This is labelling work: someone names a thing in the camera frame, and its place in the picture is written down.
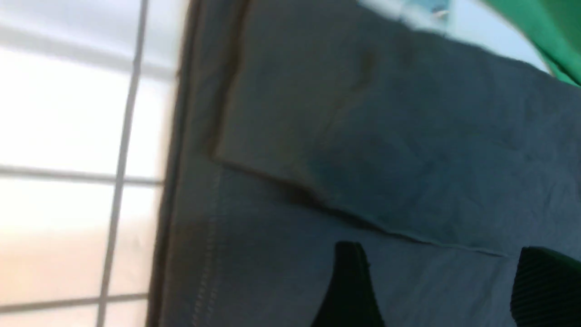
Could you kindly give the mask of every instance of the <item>green object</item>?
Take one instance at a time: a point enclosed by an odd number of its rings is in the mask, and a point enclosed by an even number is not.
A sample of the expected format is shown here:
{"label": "green object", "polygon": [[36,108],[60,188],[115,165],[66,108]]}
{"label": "green object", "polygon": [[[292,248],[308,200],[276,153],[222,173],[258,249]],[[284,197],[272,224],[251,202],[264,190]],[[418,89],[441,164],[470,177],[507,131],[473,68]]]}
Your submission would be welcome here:
{"label": "green object", "polygon": [[556,78],[581,86],[581,1],[485,1],[525,33]]}
{"label": "green object", "polygon": [[335,245],[331,283],[311,327],[385,327],[360,243]]}
{"label": "green object", "polygon": [[518,327],[581,326],[581,262],[546,248],[523,248],[511,312]]}

